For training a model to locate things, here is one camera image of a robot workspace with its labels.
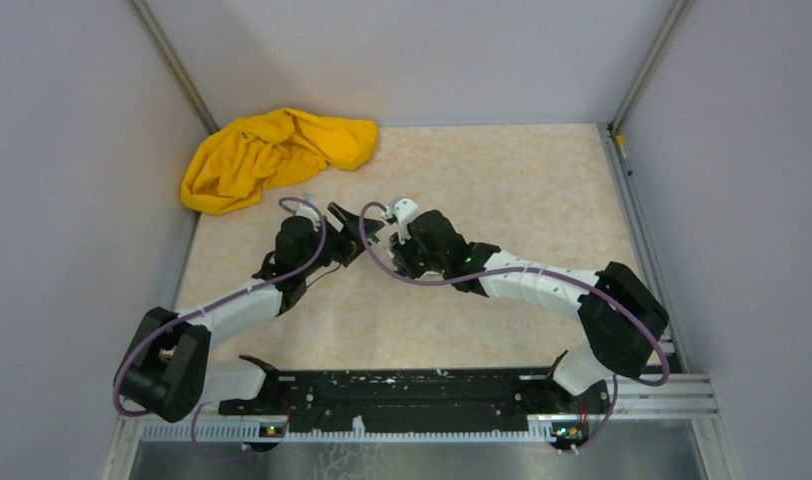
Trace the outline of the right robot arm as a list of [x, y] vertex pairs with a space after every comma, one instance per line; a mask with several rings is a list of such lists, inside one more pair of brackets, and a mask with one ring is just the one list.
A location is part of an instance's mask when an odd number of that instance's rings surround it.
[[390, 238], [398, 272], [487, 298], [520, 300], [580, 323], [584, 342], [560, 356], [545, 398], [558, 412], [572, 411], [592, 385], [614, 374], [639, 377], [660, 351], [668, 327], [665, 308], [627, 265], [601, 270], [563, 269], [516, 256], [497, 245], [468, 242], [438, 210], [403, 203], [387, 209], [397, 227]]

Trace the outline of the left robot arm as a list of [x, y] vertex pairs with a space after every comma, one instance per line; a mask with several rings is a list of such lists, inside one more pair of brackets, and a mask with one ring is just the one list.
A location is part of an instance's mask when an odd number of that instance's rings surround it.
[[271, 366], [250, 356], [213, 363], [221, 344], [292, 309], [308, 278], [330, 265], [349, 266], [365, 250], [364, 238], [384, 227], [361, 221], [335, 203], [320, 210], [302, 200], [284, 219], [259, 270], [237, 290], [182, 312], [146, 312], [113, 380], [113, 402], [124, 416], [155, 414], [174, 423], [198, 407], [244, 401], [259, 414], [274, 411], [282, 388]]

